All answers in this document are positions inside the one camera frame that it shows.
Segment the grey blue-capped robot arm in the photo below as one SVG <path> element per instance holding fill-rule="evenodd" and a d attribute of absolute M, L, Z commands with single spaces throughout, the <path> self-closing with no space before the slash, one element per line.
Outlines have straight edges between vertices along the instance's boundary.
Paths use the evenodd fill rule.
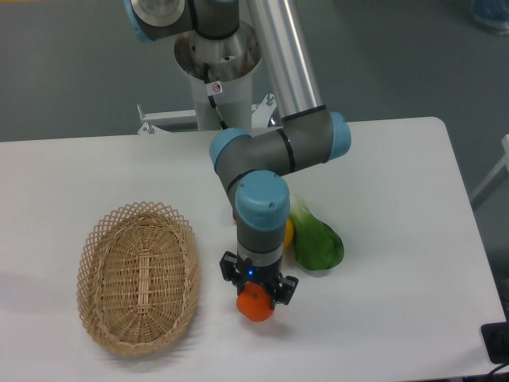
<path fill-rule="evenodd" d="M 313 72 L 296 4 L 250 1 L 243 23 L 236 1 L 127 1 L 136 34 L 156 41 L 176 36 L 175 57 L 203 86 L 212 125 L 209 155 L 237 225 L 237 249 L 220 260 L 223 278 L 238 292 L 257 285 L 270 306 L 288 304 L 298 281 L 281 274 L 290 197 L 285 175 L 346 154 L 351 134 L 329 112 Z M 265 61 L 282 125 L 253 136 L 236 127 L 215 85 L 247 76 Z"/>

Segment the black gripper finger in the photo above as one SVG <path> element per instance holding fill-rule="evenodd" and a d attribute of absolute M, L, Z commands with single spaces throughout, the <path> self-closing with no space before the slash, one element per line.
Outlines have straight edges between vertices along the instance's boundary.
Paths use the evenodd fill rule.
<path fill-rule="evenodd" d="M 269 296 L 271 299 L 270 308 L 275 309 L 277 304 L 288 305 L 295 290 L 297 289 L 298 278 L 280 274 L 274 285 L 270 285 Z"/>
<path fill-rule="evenodd" d="M 220 260 L 220 270 L 223 279 L 230 282 L 236 288 L 236 294 L 243 292 L 245 284 L 249 281 L 249 267 L 246 261 L 238 255 L 226 251 Z"/>

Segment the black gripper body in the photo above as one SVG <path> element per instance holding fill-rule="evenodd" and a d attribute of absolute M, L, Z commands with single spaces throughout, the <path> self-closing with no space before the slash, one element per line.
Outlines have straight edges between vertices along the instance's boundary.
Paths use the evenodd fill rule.
<path fill-rule="evenodd" d="M 274 293 L 279 286 L 279 275 L 281 273 L 282 259 L 264 266 L 257 267 L 251 259 L 238 258 L 235 265 L 239 272 L 238 286 L 243 286 L 246 283 L 254 283 L 263 287 L 267 293 Z"/>

